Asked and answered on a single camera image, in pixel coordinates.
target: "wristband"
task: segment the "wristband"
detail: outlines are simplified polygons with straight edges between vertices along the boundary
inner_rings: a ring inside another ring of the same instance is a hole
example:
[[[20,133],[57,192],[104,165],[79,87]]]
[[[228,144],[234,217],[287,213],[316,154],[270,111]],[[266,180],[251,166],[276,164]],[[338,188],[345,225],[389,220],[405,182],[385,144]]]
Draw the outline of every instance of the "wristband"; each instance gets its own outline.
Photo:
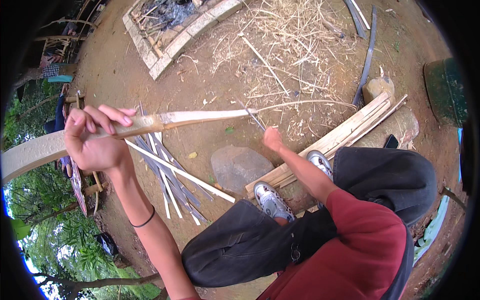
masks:
[[[132,225],[132,226],[135,227],[135,228],[140,228],[140,227],[142,227],[142,226],[145,226],[148,222],[150,222],[150,220],[151,220],[151,219],[153,218],[153,216],[155,215],[155,207],[153,206],[153,204],[152,204],[152,208],[153,208],[152,215],[148,218],[148,220],[147,220],[145,223],[143,223],[143,224],[141,224],[141,225],[138,225],[138,226],[135,226],[135,225],[132,224],[132,223],[130,222],[130,220],[129,220],[130,225]]]

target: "hand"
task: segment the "hand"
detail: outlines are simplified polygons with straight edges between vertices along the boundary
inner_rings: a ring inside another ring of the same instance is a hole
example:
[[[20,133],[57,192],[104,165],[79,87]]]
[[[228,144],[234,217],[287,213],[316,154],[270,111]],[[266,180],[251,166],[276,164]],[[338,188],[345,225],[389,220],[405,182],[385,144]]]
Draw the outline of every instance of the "hand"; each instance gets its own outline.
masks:
[[[68,91],[68,84],[63,84],[61,87],[61,93],[65,94]]]
[[[101,105],[98,109],[86,106],[83,110],[74,108],[65,124],[65,146],[68,154],[85,171],[103,171],[110,175],[114,171],[133,170],[133,161],[124,140],[105,137],[82,141],[80,135],[85,131],[96,132],[100,125],[108,134],[115,134],[111,121],[117,121],[125,127],[133,125],[129,116],[136,110],[112,108]]]
[[[264,138],[262,140],[265,146],[271,150],[278,152],[280,148],[283,147],[282,136],[277,128],[269,126],[264,133]]]

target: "smartphone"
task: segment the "smartphone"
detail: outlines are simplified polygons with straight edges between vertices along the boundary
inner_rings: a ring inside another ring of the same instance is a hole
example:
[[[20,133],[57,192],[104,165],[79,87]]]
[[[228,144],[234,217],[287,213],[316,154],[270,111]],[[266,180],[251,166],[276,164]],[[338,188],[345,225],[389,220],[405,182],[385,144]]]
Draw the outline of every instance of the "smartphone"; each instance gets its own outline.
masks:
[[[391,134],[388,137],[384,148],[392,148],[392,149],[397,149],[398,148],[398,140],[396,139],[396,137],[393,134]]]

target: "sneaker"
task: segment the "sneaker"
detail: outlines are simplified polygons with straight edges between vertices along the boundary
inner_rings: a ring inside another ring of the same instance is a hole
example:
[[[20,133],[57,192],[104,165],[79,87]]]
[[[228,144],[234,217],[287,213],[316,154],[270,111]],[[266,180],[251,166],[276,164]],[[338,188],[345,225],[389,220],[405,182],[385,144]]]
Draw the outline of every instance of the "sneaker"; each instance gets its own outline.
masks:
[[[264,213],[272,218],[282,217],[288,222],[295,220],[295,215],[290,207],[270,184],[259,181],[254,185],[253,192]]]
[[[333,170],[328,162],[328,159],[322,154],[322,152],[318,150],[312,150],[307,154],[307,160],[317,166],[320,170],[322,170],[331,181],[333,181]],[[323,204],[320,202],[317,203],[318,209],[324,207]]]

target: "black strip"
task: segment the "black strip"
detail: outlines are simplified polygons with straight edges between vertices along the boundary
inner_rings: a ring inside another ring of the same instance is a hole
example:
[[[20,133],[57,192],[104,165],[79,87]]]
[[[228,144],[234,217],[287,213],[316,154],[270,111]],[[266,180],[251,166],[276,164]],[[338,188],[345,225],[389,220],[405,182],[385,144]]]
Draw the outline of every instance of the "black strip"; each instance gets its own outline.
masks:
[[[405,244],[405,251],[403,252],[402,263],[398,269],[398,272],[393,279],[392,284],[388,290],[383,294],[380,300],[397,300],[403,293],[403,289],[407,284],[408,277],[413,268],[413,239],[410,235],[407,225],[405,225],[405,231],[407,232],[407,242]]]
[[[132,224],[132,223],[130,222],[130,220],[128,220],[128,222],[130,223],[130,225],[132,225],[132,226],[135,227],[135,228],[140,228],[140,227],[142,227],[142,226],[145,226],[148,222],[150,222],[150,220],[153,218],[153,216],[155,216],[155,207],[153,206],[153,204],[152,204],[152,208],[153,208],[152,215],[148,218],[148,220],[147,220],[145,223],[143,223],[143,224],[141,224],[141,225],[138,225],[138,226],[135,226],[134,224]]]

